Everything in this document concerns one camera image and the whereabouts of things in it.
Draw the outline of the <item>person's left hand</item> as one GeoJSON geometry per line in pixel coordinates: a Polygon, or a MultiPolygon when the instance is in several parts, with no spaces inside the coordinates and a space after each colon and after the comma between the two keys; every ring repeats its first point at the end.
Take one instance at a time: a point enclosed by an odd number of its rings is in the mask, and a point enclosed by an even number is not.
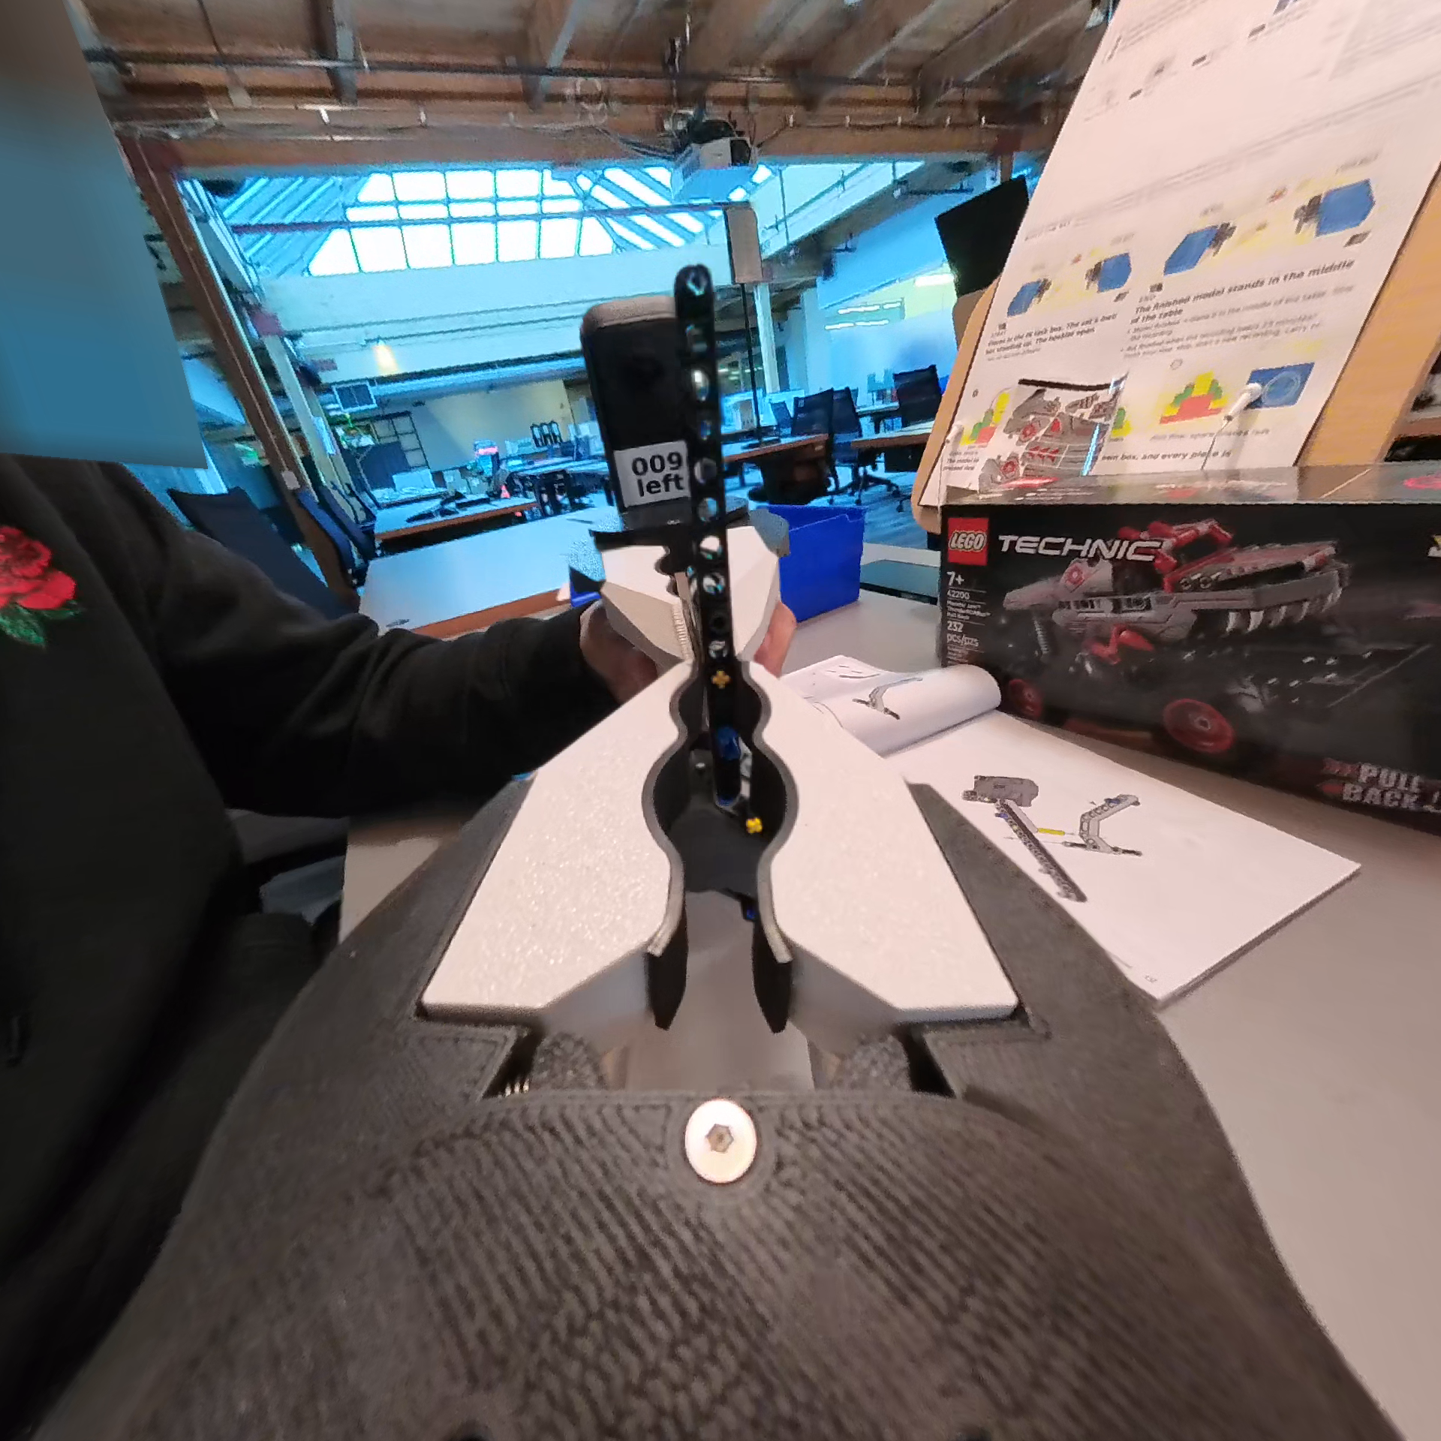
{"type": "MultiPolygon", "coordinates": [[[[784,602],[777,603],[753,662],[779,675],[799,622],[784,602]]],[[[581,612],[581,655],[605,682],[617,703],[624,703],[655,682],[655,660],[628,641],[609,621],[607,607],[595,600],[581,612]]]]}

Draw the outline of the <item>sign on pole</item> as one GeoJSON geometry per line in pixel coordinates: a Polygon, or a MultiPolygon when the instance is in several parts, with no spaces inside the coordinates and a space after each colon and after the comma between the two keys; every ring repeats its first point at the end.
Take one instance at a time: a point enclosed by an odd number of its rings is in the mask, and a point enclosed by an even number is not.
{"type": "Polygon", "coordinates": [[[755,331],[765,344],[772,344],[770,288],[762,257],[760,224],[750,204],[726,207],[726,243],[732,283],[746,290],[755,312],[755,331]]]}

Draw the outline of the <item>ceiling projector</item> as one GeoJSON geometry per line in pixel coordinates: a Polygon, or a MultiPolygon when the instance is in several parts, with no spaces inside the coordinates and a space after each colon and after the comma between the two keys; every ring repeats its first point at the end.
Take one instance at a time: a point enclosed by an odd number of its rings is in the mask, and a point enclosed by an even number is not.
{"type": "Polygon", "coordinates": [[[753,145],[724,118],[705,111],[678,116],[676,151],[671,161],[671,195],[676,205],[732,204],[744,200],[755,169],[753,145]]]}

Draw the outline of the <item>printed instruction poster board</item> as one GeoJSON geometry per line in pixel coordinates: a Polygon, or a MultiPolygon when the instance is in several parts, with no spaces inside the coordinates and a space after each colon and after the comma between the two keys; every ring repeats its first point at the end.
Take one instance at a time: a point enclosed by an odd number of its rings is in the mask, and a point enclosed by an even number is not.
{"type": "MultiPolygon", "coordinates": [[[[957,298],[959,351],[916,471],[911,513],[930,535],[942,528],[940,461],[949,425],[969,389],[997,284],[957,298]]],[[[1439,346],[1439,180],[1432,180],[1393,267],[1295,464],[1377,463],[1405,428],[1412,399],[1439,346]]]]}

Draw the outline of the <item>black toy set box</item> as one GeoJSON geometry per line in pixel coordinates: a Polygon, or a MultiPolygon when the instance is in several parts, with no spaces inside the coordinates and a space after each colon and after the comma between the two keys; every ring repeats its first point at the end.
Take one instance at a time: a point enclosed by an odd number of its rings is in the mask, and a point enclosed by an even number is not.
{"type": "Polygon", "coordinates": [[[964,492],[945,663],[1050,727],[1436,835],[1437,459],[964,492]]]}

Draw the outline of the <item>blue plastic bin with tag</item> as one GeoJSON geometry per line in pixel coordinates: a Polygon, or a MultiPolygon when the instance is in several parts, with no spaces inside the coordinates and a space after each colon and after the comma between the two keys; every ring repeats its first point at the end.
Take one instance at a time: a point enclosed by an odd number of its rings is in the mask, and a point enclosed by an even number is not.
{"type": "Polygon", "coordinates": [[[865,511],[859,506],[767,506],[786,526],[780,600],[799,622],[859,598],[865,511]]]}

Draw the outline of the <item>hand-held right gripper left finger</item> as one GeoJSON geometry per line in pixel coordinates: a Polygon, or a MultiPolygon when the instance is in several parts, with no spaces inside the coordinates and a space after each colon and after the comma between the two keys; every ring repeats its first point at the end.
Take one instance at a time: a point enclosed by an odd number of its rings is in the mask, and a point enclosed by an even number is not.
{"type": "Polygon", "coordinates": [[[672,667],[520,787],[504,833],[418,996],[449,1027],[568,1036],[631,1089],[636,1044],[667,1031],[691,976],[683,861],[657,809],[690,782],[672,667]]]}

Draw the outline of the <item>printed instruction sheet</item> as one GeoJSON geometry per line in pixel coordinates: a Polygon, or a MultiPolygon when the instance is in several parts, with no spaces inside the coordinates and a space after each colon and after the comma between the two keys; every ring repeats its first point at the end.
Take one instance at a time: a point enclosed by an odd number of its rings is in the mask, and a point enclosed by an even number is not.
{"type": "Polygon", "coordinates": [[[1118,3],[921,501],[1300,456],[1437,173],[1437,1],[1118,3]]]}

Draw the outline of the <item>long black toy beam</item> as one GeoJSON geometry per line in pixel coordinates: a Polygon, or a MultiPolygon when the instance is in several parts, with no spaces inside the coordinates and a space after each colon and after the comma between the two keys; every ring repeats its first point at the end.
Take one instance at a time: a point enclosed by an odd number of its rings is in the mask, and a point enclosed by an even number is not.
{"type": "Polygon", "coordinates": [[[702,677],[714,802],[744,828],[750,818],[743,675],[732,626],[727,487],[715,363],[715,284],[703,264],[674,283],[678,355],[683,370],[681,425],[690,463],[690,600],[702,677]]]}

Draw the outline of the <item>dark blue office chair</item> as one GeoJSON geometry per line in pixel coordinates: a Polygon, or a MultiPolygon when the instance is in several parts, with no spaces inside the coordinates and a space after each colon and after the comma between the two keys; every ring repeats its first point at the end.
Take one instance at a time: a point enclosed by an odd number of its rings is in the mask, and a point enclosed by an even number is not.
{"type": "Polygon", "coordinates": [[[261,569],[281,593],[328,619],[358,612],[358,602],[328,586],[244,492],[168,495],[192,528],[261,569]]]}

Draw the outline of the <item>white instruction booklet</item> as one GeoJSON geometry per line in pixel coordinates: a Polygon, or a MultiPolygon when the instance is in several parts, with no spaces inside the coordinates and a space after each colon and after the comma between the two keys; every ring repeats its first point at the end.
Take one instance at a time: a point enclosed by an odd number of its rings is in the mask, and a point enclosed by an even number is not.
{"type": "Polygon", "coordinates": [[[837,655],[784,681],[933,787],[1161,1003],[1360,869],[1019,720],[976,665],[895,672],[837,655]]]}

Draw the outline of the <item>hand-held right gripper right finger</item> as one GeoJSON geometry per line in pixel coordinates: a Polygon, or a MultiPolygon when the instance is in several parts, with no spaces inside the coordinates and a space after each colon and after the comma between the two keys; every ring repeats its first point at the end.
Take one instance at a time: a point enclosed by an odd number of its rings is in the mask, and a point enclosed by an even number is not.
{"type": "Polygon", "coordinates": [[[758,864],[751,988],[768,1029],[844,1055],[935,1024],[1000,1022],[1019,998],[950,862],[961,816],[890,753],[998,708],[973,667],[751,674],[782,818],[758,864]]]}

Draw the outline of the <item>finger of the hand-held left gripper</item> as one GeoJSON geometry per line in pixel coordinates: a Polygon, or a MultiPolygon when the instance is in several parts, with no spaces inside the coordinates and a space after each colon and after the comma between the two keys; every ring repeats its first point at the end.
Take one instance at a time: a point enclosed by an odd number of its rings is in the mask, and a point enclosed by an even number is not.
{"type": "Polygon", "coordinates": [[[657,566],[605,566],[600,586],[609,622],[659,672],[691,665],[691,622],[671,574],[657,566]]]}
{"type": "Polygon", "coordinates": [[[780,665],[780,641],[770,639],[780,603],[780,559],[770,549],[732,552],[732,650],[738,660],[780,665]]]}

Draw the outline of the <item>person's body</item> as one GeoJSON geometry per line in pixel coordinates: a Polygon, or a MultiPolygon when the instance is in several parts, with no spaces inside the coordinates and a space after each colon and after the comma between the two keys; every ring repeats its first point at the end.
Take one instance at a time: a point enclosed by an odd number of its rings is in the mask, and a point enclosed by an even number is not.
{"type": "Polygon", "coordinates": [[[3,1437],[151,1267],[314,967],[232,813],[367,627],[182,528],[123,466],[3,456],[3,1437]]]}

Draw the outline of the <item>person's left forearm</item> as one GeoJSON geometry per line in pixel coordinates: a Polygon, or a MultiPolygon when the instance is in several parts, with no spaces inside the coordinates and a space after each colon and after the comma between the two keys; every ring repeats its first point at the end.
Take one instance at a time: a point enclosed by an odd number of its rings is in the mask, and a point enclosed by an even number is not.
{"type": "Polygon", "coordinates": [[[455,639],[304,626],[226,686],[211,775],[226,804],[271,816],[489,799],[619,706],[581,653],[583,610],[455,639]]]}

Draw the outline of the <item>black monitor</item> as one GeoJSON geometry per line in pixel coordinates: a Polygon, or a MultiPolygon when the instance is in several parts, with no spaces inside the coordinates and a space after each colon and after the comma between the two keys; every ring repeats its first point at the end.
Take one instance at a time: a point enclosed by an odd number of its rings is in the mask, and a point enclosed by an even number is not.
{"type": "Polygon", "coordinates": [[[1027,180],[1015,175],[935,217],[957,295],[952,307],[957,324],[969,315],[981,293],[1000,278],[1029,200],[1027,180]]]}

